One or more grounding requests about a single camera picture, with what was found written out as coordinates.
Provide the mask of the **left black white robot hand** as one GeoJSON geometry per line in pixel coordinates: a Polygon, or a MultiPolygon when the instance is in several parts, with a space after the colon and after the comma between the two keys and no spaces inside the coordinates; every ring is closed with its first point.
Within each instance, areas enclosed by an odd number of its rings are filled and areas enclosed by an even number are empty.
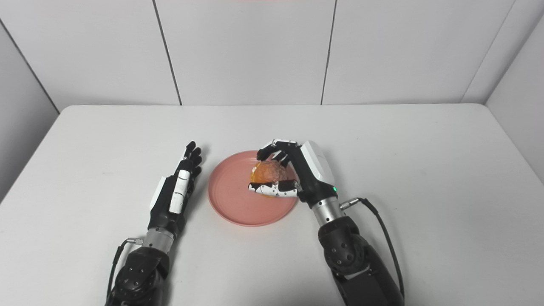
{"type": "Polygon", "coordinates": [[[163,229],[178,236],[185,227],[185,209],[201,174],[202,149],[191,141],[173,174],[166,177],[150,212],[148,230],[163,229]]]}

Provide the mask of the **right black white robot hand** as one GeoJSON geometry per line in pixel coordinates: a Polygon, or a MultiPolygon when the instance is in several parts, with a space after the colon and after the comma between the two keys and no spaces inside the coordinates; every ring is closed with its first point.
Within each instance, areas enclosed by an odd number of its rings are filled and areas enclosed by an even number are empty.
{"type": "Polygon", "coordinates": [[[251,192],[280,198],[297,197],[310,208],[326,199],[338,199],[332,170],[321,148],[313,141],[299,144],[275,138],[257,151],[256,159],[258,163],[253,167],[252,174],[256,174],[264,163],[274,162],[281,169],[290,165],[297,178],[252,181],[248,185],[251,192]]]}

